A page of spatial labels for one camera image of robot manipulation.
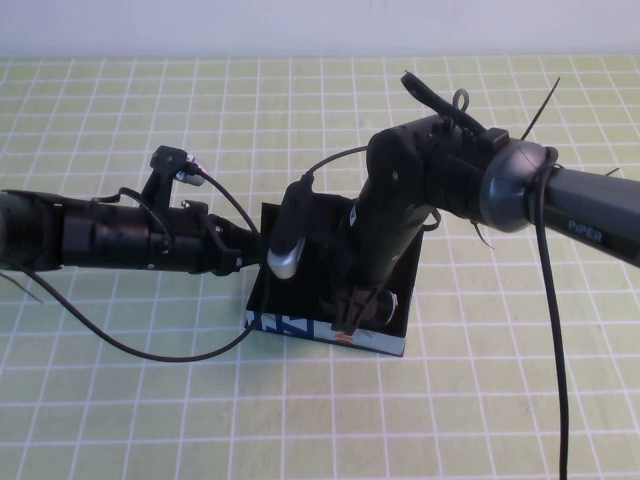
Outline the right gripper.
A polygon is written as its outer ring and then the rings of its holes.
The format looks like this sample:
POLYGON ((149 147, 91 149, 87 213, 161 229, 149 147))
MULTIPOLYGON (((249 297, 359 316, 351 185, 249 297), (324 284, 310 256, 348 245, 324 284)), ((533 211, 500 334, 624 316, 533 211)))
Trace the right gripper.
POLYGON ((359 325, 379 323, 379 287, 343 287, 356 258, 350 239, 349 218, 355 200, 347 197, 313 197, 306 233, 318 247, 324 268, 323 301, 336 300, 334 330, 352 336, 359 325))

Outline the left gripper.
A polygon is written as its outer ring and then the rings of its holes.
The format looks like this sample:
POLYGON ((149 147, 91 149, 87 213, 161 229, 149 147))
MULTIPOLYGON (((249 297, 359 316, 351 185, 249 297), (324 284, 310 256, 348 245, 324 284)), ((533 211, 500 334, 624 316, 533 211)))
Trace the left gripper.
POLYGON ((260 235, 212 214, 203 202, 187 202, 168 210, 173 243, 166 253, 166 270, 227 276, 261 261, 261 248, 241 246, 260 235))

